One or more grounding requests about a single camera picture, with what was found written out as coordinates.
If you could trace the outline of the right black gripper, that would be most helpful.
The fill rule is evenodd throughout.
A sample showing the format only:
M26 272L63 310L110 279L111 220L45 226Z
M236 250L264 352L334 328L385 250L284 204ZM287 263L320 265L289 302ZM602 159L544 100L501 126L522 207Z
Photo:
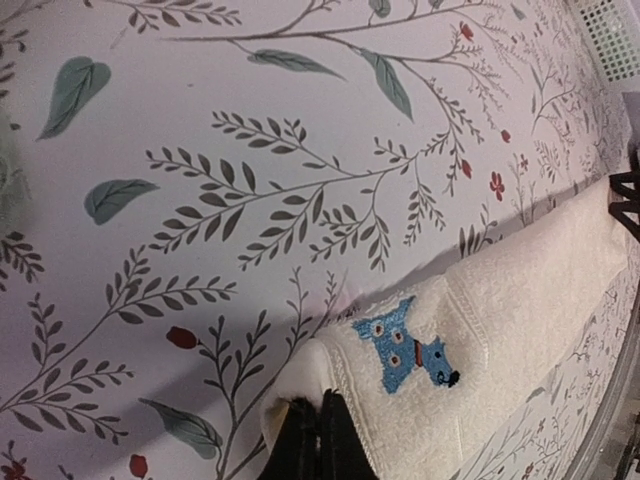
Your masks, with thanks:
M635 149L629 156L630 170L609 176L611 191L620 197L612 200L608 206L609 214L623 225L631 235L639 234L639 221L634 221L629 214L639 216L639 150Z

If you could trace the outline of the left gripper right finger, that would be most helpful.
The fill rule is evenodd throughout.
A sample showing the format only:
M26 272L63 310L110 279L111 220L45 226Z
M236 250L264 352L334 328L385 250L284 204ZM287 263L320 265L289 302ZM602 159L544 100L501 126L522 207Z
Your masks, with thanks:
M319 420L319 478L375 480L344 397L326 390Z

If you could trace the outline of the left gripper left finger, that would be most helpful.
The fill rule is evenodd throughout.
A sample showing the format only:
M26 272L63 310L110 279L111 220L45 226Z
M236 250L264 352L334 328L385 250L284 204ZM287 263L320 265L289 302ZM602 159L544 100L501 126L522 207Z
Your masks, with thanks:
M314 480L319 470L319 417L306 399L288 410L260 480Z

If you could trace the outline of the cream white towel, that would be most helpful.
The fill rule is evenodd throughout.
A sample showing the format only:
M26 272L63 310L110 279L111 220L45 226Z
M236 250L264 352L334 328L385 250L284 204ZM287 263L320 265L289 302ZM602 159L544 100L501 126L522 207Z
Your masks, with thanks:
M269 448L292 402L340 394L382 479L447 479L568 350L627 267L601 179L537 222L321 329L261 409Z

